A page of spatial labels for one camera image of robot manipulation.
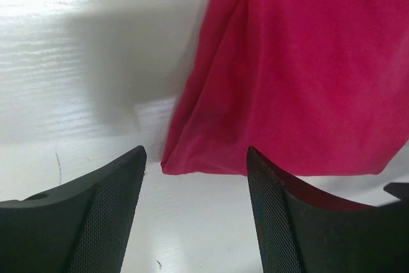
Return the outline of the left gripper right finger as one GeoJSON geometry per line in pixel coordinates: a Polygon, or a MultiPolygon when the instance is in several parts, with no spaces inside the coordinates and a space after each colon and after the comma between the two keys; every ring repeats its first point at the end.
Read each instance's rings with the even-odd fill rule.
{"type": "Polygon", "coordinates": [[[408,199],[374,207],[340,198],[254,147],[247,180],[264,272],[408,271],[408,199]]]}

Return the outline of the pink t-shirt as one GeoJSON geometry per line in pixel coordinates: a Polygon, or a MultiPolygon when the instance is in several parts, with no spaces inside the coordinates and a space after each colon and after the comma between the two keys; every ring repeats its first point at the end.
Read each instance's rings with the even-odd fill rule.
{"type": "Polygon", "coordinates": [[[408,0],[210,0],[167,175],[377,175],[408,142],[408,0]]]}

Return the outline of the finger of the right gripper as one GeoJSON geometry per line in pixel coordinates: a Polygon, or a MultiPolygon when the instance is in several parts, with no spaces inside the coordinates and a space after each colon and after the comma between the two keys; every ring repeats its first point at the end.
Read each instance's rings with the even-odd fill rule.
{"type": "Polygon", "coordinates": [[[397,199],[409,199],[409,183],[391,182],[383,189],[397,199]]]}

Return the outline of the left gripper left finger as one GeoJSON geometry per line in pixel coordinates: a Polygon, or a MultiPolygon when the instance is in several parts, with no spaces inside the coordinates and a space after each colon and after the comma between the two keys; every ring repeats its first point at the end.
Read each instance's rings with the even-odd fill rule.
{"type": "Polygon", "coordinates": [[[120,272],[146,159],[137,146],[63,185],[1,202],[1,272],[120,272]]]}

